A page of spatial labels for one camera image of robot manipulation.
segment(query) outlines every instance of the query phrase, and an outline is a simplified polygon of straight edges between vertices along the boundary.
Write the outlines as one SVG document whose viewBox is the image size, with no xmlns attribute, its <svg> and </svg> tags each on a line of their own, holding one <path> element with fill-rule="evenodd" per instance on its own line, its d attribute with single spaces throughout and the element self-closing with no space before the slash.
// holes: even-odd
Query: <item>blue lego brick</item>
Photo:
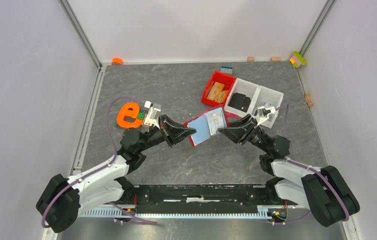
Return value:
<svg viewBox="0 0 377 240">
<path fill-rule="evenodd" d="M 231 74 L 233 74 L 233 68 L 230 67 L 230 66 L 221 66 L 220 72 L 224 73 L 224 74 L 231 75 Z"/>
</svg>

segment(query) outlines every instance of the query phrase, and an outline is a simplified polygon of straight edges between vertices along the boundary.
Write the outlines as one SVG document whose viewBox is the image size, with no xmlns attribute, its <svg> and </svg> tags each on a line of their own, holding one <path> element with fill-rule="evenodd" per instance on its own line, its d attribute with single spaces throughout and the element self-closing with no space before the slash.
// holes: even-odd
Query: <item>white plastic bin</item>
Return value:
<svg viewBox="0 0 377 240">
<path fill-rule="evenodd" d="M 228 103 L 230 102 L 234 93 L 244 94 L 246 95 L 246 97 L 250 98 L 251 102 L 249 108 L 247 109 L 247 112 L 240 111 L 228 106 Z M 283 96 L 284 93 L 282 92 L 237 78 L 234 82 L 234 87 L 228 95 L 228 99 L 224 105 L 224 110 L 228 113 L 233 113 L 243 118 L 247 114 L 254 115 L 256 113 L 256 106 L 259 107 L 261 103 L 267 103 L 276 108 L 280 107 L 283 101 Z M 277 111 L 275 114 L 270 115 L 269 119 L 261 125 L 267 128 L 272 128 L 278 114 L 279 111 Z"/>
<path fill-rule="evenodd" d="M 259 91 L 260 91 L 259 85 L 254 84 L 250 81 L 237 78 L 234 82 L 234 87 L 229 92 L 227 101 L 224 105 L 224 110 L 227 113 L 236 114 L 240 116 L 241 118 L 246 116 L 247 114 L 252 114 L 255 108 L 255 103 L 256 103 L 256 99 L 258 98 Z M 247 109 L 247 112 L 240 111 L 231 106 L 228 106 L 234 93 L 244 94 L 246 95 L 246 97 L 250 98 L 250 105 L 249 105 L 249 108 Z"/>
<path fill-rule="evenodd" d="M 261 105 L 261 103 L 268 103 L 269 105 L 274 106 L 275 108 L 278 108 L 281 106 L 284 93 L 273 90 L 265 86 L 259 86 L 259 88 L 260 88 L 260 92 L 255 102 L 255 105 L 259 106 Z M 275 114 L 270 114 L 269 119 L 263 122 L 261 125 L 267 128 L 272 128 L 278 115 L 279 115 L 279 111 L 277 110 Z"/>
</svg>

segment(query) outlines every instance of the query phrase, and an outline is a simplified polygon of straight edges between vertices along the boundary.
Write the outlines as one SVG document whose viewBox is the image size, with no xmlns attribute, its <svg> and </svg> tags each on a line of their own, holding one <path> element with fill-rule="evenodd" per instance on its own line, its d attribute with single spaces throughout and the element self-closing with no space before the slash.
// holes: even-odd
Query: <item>small green cube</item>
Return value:
<svg viewBox="0 0 377 240">
<path fill-rule="evenodd" d="M 145 113 L 139 112 L 138 115 L 137 115 L 137 118 L 143 120 L 143 119 L 145 119 L 145 116 L 146 116 Z"/>
</svg>

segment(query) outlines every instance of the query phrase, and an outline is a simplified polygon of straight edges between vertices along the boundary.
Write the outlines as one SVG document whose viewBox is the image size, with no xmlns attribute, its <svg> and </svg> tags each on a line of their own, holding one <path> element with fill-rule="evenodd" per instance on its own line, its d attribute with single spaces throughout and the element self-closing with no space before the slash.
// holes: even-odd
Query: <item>green block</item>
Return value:
<svg viewBox="0 0 377 240">
<path fill-rule="evenodd" d="M 138 115 L 137 115 L 137 118 L 143 120 L 143 119 L 145 119 L 145 116 L 146 116 L 145 113 L 139 112 Z"/>
<path fill-rule="evenodd" d="M 301 63 L 302 65 L 306 65 L 306 64 L 307 64 L 307 61 L 305 60 L 305 58 L 303 58 L 303 57 L 301 56 L 301 54 L 300 54 L 299 52 L 294 51 L 294 52 L 293 52 L 293 55 L 296 56 L 297 59 L 299 59 L 299 61 L 300 61 L 300 63 Z"/>
</svg>

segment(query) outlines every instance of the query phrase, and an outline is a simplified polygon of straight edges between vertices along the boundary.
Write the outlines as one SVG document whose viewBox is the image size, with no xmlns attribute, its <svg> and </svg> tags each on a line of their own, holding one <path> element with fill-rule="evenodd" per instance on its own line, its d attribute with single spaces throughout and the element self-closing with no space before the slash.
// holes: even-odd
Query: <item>gray floor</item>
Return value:
<svg viewBox="0 0 377 240">
<path fill-rule="evenodd" d="M 289 62 L 184 63 L 108 66 L 95 111 L 91 134 L 83 162 L 87 170 L 113 154 L 105 127 L 110 102 L 120 95 L 130 95 L 162 106 L 162 113 L 183 123 L 209 106 L 201 96 L 214 71 L 222 65 L 233 67 L 235 77 L 284 93 L 289 103 L 287 138 L 291 140 L 290 157 L 300 162 L 325 165 L 317 132 L 306 106 L 297 72 Z M 124 101 L 112 107 L 109 127 L 117 143 L 122 129 L 116 117 Z M 281 111 L 269 135 L 282 135 L 284 111 Z M 143 165 L 130 175 L 133 184 L 207 184 L 265 183 L 271 178 L 263 172 L 258 156 L 263 152 L 247 143 L 236 145 L 223 135 L 191 147 L 188 139 L 170 148 L 166 143 L 144 152 Z"/>
</svg>

